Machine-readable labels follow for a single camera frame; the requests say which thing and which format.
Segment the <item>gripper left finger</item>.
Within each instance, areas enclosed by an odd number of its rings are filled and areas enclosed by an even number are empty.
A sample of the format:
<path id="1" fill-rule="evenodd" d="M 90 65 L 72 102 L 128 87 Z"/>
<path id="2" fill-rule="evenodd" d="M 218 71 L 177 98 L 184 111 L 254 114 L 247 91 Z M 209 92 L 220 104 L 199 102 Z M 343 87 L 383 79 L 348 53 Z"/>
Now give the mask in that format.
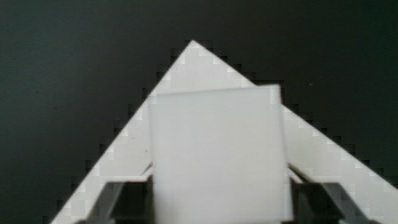
<path id="1" fill-rule="evenodd" d="M 108 182 L 85 219 L 76 224 L 152 224 L 152 184 Z"/>

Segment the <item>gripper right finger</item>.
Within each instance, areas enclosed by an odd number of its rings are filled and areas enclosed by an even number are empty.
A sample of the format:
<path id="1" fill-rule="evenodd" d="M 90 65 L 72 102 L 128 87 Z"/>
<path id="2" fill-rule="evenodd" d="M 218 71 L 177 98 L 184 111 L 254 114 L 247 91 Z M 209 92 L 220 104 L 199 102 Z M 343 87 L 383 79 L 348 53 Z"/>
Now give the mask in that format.
<path id="1" fill-rule="evenodd" d="M 293 224 L 380 224 L 337 183 L 293 183 Z"/>

